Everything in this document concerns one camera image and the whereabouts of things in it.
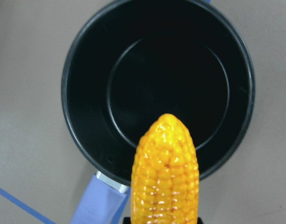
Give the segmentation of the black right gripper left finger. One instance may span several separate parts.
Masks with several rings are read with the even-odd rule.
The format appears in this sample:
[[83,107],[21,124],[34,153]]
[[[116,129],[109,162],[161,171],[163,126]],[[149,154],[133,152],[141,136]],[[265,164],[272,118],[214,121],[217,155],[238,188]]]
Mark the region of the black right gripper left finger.
[[130,217],[125,217],[125,218],[123,219],[123,224],[131,224],[131,219],[130,219]]

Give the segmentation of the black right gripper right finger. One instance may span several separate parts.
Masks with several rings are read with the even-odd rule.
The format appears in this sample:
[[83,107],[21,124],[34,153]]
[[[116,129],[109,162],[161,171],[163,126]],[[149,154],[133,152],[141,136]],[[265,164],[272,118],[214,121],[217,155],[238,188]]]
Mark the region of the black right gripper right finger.
[[203,224],[203,221],[200,217],[198,217],[198,219],[197,219],[197,224]]

